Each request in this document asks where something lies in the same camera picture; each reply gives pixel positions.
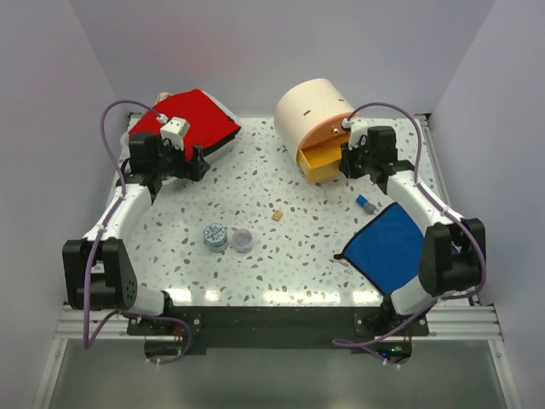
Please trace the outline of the blue grey glue stick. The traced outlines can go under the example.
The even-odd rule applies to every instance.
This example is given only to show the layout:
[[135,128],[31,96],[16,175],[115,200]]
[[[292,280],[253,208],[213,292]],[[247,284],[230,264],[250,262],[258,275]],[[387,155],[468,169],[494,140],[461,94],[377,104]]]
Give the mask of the blue grey glue stick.
[[373,215],[376,213],[376,207],[370,203],[364,196],[359,195],[356,198],[356,203],[364,210],[368,215]]

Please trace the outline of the round beige drawer organizer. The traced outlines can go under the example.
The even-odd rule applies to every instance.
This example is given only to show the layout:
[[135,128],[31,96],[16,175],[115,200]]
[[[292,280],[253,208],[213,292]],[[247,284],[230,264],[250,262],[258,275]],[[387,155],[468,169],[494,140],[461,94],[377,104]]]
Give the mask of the round beige drawer organizer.
[[309,183],[339,173],[341,145],[348,141],[342,121],[353,106],[325,78],[307,80],[279,100],[273,126]]

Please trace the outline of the purple glitter tape roll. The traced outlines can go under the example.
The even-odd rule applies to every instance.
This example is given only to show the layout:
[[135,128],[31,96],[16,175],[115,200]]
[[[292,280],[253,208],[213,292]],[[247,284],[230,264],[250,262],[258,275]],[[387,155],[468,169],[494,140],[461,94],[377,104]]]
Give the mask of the purple glitter tape roll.
[[232,235],[232,248],[240,253],[248,253],[253,249],[253,236],[247,229],[238,229]]

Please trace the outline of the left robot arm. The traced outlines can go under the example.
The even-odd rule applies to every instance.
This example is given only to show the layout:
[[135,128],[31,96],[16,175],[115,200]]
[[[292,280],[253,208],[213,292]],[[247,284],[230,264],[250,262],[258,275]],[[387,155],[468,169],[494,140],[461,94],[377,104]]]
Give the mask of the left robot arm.
[[129,158],[121,168],[112,202],[83,238],[68,240],[63,246],[69,305],[76,310],[146,315],[147,325],[157,334],[171,332],[175,311],[165,306],[164,292],[139,287],[126,243],[166,180],[201,181],[209,169],[199,145],[186,155],[160,135],[131,135]]

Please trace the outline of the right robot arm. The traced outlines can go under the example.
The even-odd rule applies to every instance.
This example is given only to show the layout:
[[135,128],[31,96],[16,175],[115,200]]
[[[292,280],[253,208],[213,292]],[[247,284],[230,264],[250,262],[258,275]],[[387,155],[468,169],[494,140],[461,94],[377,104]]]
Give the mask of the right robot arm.
[[345,245],[348,261],[384,297],[381,328],[397,335],[441,297],[478,289],[485,278],[485,226],[450,210],[398,157],[395,130],[346,121],[341,172],[368,176],[393,200]]

